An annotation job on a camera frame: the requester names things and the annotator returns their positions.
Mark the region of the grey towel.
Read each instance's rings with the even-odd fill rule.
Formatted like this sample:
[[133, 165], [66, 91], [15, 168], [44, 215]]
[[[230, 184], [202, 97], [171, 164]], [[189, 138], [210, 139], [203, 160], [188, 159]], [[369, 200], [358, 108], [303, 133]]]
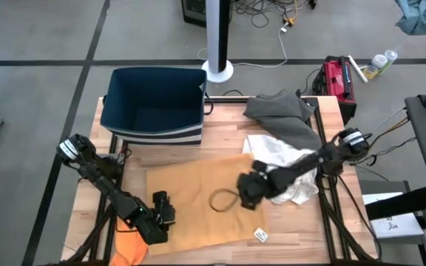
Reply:
[[274, 95], [259, 94], [249, 98], [243, 115], [296, 149], [317, 150], [322, 141], [306, 123], [314, 111], [314, 106], [283, 89]]

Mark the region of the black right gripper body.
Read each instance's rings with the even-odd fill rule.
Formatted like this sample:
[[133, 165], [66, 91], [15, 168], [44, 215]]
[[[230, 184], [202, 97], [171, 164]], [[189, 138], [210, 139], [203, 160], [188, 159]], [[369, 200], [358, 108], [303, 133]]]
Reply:
[[277, 195], [277, 181], [271, 172], [262, 175], [257, 171], [241, 173], [237, 179], [237, 190], [241, 200], [269, 199]]

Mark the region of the black equipment box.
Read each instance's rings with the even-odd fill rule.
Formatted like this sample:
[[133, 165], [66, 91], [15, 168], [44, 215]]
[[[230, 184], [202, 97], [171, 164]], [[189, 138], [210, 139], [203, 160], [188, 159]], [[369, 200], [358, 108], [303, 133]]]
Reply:
[[206, 27], [206, 0], [180, 0], [183, 20], [188, 24]]

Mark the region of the wipes canister yellow label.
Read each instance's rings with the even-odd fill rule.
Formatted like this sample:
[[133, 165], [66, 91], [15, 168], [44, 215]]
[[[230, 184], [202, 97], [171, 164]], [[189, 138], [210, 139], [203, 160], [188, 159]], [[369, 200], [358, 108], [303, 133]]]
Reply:
[[386, 65], [387, 62], [388, 60], [384, 55], [375, 55], [366, 68], [364, 68], [362, 73], [368, 80], [372, 80], [380, 71], [380, 69]]

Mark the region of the navy white striped fabric bin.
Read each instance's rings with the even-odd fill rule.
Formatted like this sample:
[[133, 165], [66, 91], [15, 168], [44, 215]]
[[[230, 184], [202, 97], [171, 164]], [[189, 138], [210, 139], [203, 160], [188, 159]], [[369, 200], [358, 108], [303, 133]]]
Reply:
[[203, 136], [206, 72], [126, 67], [112, 72], [100, 124], [138, 145], [198, 145]]

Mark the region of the white printed sheet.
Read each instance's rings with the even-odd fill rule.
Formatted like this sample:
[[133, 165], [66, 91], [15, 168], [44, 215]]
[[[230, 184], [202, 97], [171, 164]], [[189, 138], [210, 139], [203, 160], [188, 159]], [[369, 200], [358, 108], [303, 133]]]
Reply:
[[[371, 204], [380, 200], [401, 195], [402, 192], [364, 194], [364, 203]], [[424, 234], [417, 218], [414, 214], [400, 214], [397, 216], [385, 217], [371, 220], [371, 227], [378, 239], [390, 239], [407, 236], [421, 236]]]

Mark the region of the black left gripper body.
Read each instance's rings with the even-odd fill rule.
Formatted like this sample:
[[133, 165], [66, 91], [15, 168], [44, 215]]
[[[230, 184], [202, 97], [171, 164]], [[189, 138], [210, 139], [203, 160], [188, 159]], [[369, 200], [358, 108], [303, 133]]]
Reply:
[[175, 208], [171, 205], [148, 208], [146, 210], [146, 220], [150, 225], [168, 228], [175, 224]]

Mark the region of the red black tool bag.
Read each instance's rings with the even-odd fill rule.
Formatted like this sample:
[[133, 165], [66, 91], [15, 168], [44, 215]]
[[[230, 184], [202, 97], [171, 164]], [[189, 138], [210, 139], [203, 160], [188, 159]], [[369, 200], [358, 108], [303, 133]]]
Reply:
[[329, 55], [312, 83], [312, 92], [313, 95], [334, 96], [343, 124], [347, 125], [357, 109], [349, 58]]

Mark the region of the orange towel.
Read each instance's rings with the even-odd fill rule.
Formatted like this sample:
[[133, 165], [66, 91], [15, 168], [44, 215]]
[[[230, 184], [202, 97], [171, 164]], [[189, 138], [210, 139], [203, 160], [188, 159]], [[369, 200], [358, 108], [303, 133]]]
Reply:
[[116, 220], [115, 252], [109, 266], [136, 266], [147, 255], [148, 245], [143, 241], [136, 228], [129, 229], [120, 219]]

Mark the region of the teal patterned cloth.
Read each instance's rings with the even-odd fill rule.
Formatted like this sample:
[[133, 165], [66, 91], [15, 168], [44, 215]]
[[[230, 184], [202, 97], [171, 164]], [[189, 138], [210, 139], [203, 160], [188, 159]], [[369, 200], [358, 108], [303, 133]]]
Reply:
[[394, 0], [402, 12], [396, 26], [407, 35], [426, 35], [426, 0]]

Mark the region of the tan waffle towel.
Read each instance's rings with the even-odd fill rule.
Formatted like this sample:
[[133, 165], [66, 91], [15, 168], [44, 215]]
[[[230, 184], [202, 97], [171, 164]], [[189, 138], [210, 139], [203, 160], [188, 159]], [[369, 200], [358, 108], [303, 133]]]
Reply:
[[166, 191], [175, 208], [175, 224], [169, 229], [168, 242], [149, 246], [149, 254], [254, 239], [254, 232], [259, 228], [268, 233], [262, 205], [251, 211], [237, 202], [226, 212], [214, 211], [209, 206], [210, 195], [217, 189], [237, 190], [238, 176], [250, 172], [252, 162], [250, 154], [236, 154], [148, 169], [149, 201], [155, 192]]

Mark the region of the white towel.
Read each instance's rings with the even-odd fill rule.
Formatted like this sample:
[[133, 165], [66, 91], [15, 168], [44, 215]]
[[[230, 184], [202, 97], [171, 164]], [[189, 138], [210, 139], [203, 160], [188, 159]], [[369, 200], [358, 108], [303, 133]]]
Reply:
[[[242, 153], [251, 154], [255, 160], [267, 163], [267, 170], [272, 170], [278, 166], [290, 166], [306, 155], [314, 153], [314, 150], [296, 149], [282, 140], [265, 134], [250, 134], [243, 142]], [[291, 201], [302, 205], [319, 192], [315, 182], [316, 175], [316, 168], [306, 172], [296, 178], [285, 192], [272, 197], [270, 201], [275, 204]]]

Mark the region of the white tube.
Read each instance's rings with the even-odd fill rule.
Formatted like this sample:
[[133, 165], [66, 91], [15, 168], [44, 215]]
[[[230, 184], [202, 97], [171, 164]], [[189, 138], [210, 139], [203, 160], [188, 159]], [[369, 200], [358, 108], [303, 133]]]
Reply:
[[365, 77], [364, 73], [362, 72], [361, 68], [358, 66], [358, 64], [355, 62], [354, 58], [351, 55], [348, 55], [348, 59], [350, 61], [351, 66], [356, 71], [357, 75], [360, 77], [363, 83], [367, 83], [368, 79]]

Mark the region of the white black tower fan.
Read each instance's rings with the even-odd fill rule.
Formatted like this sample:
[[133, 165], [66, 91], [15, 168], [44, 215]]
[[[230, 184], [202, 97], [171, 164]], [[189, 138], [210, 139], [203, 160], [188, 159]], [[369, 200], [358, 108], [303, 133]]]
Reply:
[[206, 61], [202, 70], [208, 81], [224, 83], [233, 76], [228, 60], [229, 19], [231, 0], [206, 0]]

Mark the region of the wipes canister green label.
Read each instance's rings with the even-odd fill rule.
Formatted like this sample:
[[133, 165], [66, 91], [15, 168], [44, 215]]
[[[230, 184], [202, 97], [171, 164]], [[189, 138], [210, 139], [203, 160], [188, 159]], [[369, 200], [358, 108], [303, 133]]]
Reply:
[[384, 53], [384, 56], [387, 58], [387, 63], [383, 66], [383, 68], [381, 68], [378, 71], [377, 73], [378, 76], [382, 75], [392, 65], [392, 63], [398, 58], [397, 52], [393, 50], [386, 50]]

